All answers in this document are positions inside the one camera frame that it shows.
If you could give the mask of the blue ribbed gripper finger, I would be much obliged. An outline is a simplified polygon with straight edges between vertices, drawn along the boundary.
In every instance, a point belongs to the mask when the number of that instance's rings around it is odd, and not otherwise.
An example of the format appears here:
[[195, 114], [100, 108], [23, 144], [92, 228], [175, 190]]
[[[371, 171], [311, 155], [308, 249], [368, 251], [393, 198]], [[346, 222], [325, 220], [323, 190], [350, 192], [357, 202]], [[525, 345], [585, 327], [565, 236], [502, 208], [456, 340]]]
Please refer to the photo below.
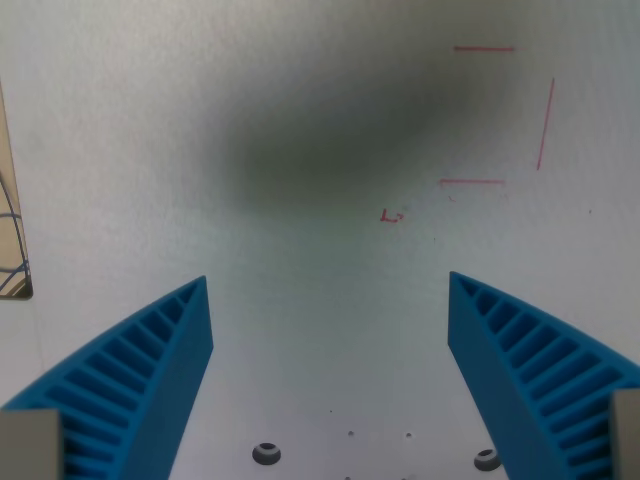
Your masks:
[[98, 335], [2, 408], [60, 413], [66, 479], [166, 479], [212, 351], [199, 277]]
[[447, 343], [509, 478], [613, 478], [610, 398], [638, 386], [637, 364], [457, 272]]

